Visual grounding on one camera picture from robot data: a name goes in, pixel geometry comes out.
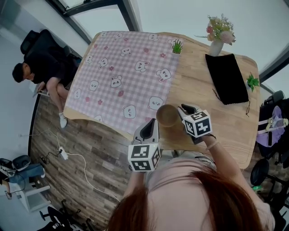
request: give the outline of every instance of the red hair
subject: red hair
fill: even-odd
[[[252,199],[241,186],[209,167],[188,177],[198,178],[208,195],[214,231],[264,231]],[[107,231],[153,230],[153,224],[148,224],[147,195],[148,189],[142,187],[125,197],[113,211]]]

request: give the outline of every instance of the small potted plant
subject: small potted plant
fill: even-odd
[[[177,39],[172,46],[172,52],[179,55],[181,51],[182,51],[182,43]]]
[[[222,14],[221,18],[211,17],[208,15],[209,25],[207,27],[207,36],[197,36],[199,38],[207,38],[211,43],[209,55],[218,56],[221,52],[224,43],[232,45],[235,42],[233,32],[233,24],[228,21],[228,18]]]
[[[246,84],[249,88],[251,88],[252,92],[254,91],[254,88],[259,86],[259,80],[255,79],[252,73],[249,75],[249,78],[247,78]]]

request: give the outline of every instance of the person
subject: person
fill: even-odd
[[[28,79],[35,84],[39,84],[37,92],[40,92],[46,86],[51,100],[59,110],[61,128],[67,125],[67,118],[63,115],[61,99],[67,99],[68,90],[65,87],[74,76],[70,70],[72,67],[66,59],[58,51],[33,52],[23,63],[18,63],[12,72],[14,80],[18,83]]]
[[[8,177],[0,171],[0,185],[6,187],[8,199],[12,198],[9,183],[20,184],[23,180],[29,177],[41,176],[45,177],[45,170],[41,164],[30,164],[22,171],[16,171],[13,176]]]
[[[236,161],[211,134],[202,138],[214,162],[185,151],[168,160],[162,156],[153,172],[132,172],[107,231],[272,231],[269,205]]]

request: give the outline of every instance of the bear face print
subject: bear face print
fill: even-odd
[[[86,62],[86,63],[91,63],[93,57],[94,57],[94,55],[88,55],[88,56],[86,56],[86,58],[85,58],[85,62]]]
[[[103,118],[101,115],[97,115],[96,117],[94,117],[95,120],[98,120],[100,122],[103,122]]]
[[[116,39],[120,39],[122,36],[123,36],[122,33],[117,33],[115,36],[113,36],[114,37],[113,40],[115,41]]]
[[[121,76],[119,75],[119,76],[117,76],[117,77],[114,77],[114,76],[112,76],[111,78],[111,84],[110,84],[110,86],[112,87],[112,88],[117,88],[117,87],[119,87],[119,86],[121,86]]]
[[[149,99],[149,109],[158,110],[163,105],[163,100],[159,97],[152,96]]]
[[[96,89],[98,88],[98,81],[93,80],[89,84],[89,90],[95,92]]]
[[[74,93],[73,93],[73,98],[74,99],[79,99],[81,96],[81,90],[78,88]]]
[[[168,69],[158,70],[157,71],[157,75],[160,76],[160,79],[159,79],[160,83],[163,82],[166,79],[171,78],[171,76],[172,76]]]
[[[153,41],[158,41],[158,37],[160,36],[160,34],[150,34],[149,35],[149,40],[153,40]]]
[[[105,67],[105,66],[108,64],[107,58],[104,58],[104,59],[98,61],[98,64],[100,65],[100,66],[98,67],[98,69],[101,69],[102,67]]]
[[[171,44],[171,48],[173,47],[173,45],[174,45],[174,43],[175,43],[176,40],[177,40],[176,38],[174,38],[174,39],[172,39],[172,40],[168,40],[168,43]]]
[[[138,70],[140,72],[145,72],[146,71],[145,66],[147,65],[149,65],[149,62],[138,61],[135,65],[135,70]]]
[[[106,37],[107,36],[107,31],[102,31],[100,33],[100,37],[103,38],[103,37]]]
[[[121,50],[121,56],[122,57],[125,56],[126,54],[131,55],[131,48],[130,47],[126,47],[126,48],[123,48]]]
[[[123,115],[125,119],[133,119],[136,115],[136,110],[134,105],[125,106],[123,108]]]

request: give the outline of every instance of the man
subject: man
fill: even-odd
[[[5,174],[3,174],[0,171],[0,185],[6,186],[6,188],[7,188],[7,190],[6,190],[7,191],[7,197],[8,197],[8,199],[11,199],[12,198],[12,194],[10,192],[9,183],[20,184],[26,178],[35,177],[35,176],[41,176],[42,178],[45,177],[45,170],[41,166],[41,164],[30,164],[24,170],[16,171],[14,176],[11,176],[11,177],[7,177]]]
[[[34,52],[23,63],[18,63],[12,75],[18,83],[25,79],[35,84],[39,83],[38,92],[46,86],[51,100],[59,110],[60,126],[64,128],[67,125],[67,118],[63,115],[61,99],[67,99],[68,90],[65,87],[74,77],[72,69],[67,57],[61,52],[57,50],[42,51]]]

